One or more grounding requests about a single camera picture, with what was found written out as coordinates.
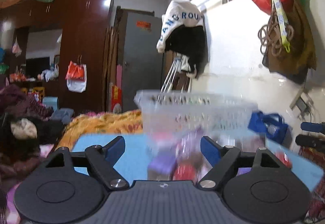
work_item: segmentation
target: black fabric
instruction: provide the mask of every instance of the black fabric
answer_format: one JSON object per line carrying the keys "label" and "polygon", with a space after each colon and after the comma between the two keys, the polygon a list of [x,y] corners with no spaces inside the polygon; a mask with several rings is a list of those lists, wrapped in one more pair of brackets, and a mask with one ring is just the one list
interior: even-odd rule
{"label": "black fabric", "polygon": [[36,117],[25,117],[31,121],[37,129],[37,139],[40,145],[55,144],[63,136],[65,126],[61,121],[43,121]]}
{"label": "black fabric", "polygon": [[0,152],[10,158],[8,163],[26,161],[40,152],[37,138],[18,140],[13,136],[10,123],[18,120],[7,113],[0,117]]}
{"label": "black fabric", "polygon": [[185,27],[174,29],[165,43],[165,51],[175,51],[188,56],[191,70],[200,68],[205,47],[205,33],[203,26]]}

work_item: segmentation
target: wire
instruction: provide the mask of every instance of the wire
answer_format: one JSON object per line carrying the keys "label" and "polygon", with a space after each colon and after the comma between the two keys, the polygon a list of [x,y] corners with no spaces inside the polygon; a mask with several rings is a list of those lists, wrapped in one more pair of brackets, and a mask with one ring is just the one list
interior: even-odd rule
{"label": "wire", "polygon": [[309,115],[310,115],[310,123],[311,123],[311,112],[310,111],[307,111],[308,113],[309,113]]}

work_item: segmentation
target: red sticker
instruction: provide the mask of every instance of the red sticker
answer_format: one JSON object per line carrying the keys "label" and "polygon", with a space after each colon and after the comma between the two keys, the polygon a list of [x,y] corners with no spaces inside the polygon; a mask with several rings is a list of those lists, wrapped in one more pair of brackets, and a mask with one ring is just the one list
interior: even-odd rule
{"label": "red sticker", "polygon": [[151,23],[145,21],[137,21],[136,26],[140,28],[151,28]]}

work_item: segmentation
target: yellow strap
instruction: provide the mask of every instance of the yellow strap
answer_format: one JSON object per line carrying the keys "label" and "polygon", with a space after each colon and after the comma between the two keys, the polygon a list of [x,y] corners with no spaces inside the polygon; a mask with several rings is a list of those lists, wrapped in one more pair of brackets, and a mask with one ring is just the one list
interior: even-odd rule
{"label": "yellow strap", "polygon": [[287,40],[287,33],[286,33],[286,30],[285,30],[285,23],[288,24],[288,18],[287,18],[287,15],[285,14],[285,12],[283,10],[281,1],[280,0],[273,0],[273,3],[275,5],[275,9],[277,11],[277,18],[279,20],[282,45],[284,46],[287,53],[289,53],[290,52],[290,43]]}

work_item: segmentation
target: blue mat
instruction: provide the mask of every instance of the blue mat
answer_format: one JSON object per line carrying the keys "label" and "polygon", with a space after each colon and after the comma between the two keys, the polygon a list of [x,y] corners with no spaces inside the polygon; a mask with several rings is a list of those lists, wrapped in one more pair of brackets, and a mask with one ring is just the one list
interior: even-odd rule
{"label": "blue mat", "polygon": [[292,153],[290,150],[274,141],[266,139],[265,145],[274,154],[277,151],[284,152],[292,162],[291,171],[308,187],[311,192],[316,188],[324,175],[322,168],[304,157]]}
{"label": "blue mat", "polygon": [[[87,147],[99,144],[105,146],[118,135],[85,134],[75,144],[72,151],[84,151]],[[119,172],[131,185],[134,180],[147,180],[147,166],[152,157],[147,151],[147,137],[143,134],[122,135],[125,139],[125,152],[115,164]],[[86,168],[75,167],[77,172],[88,174]]]}

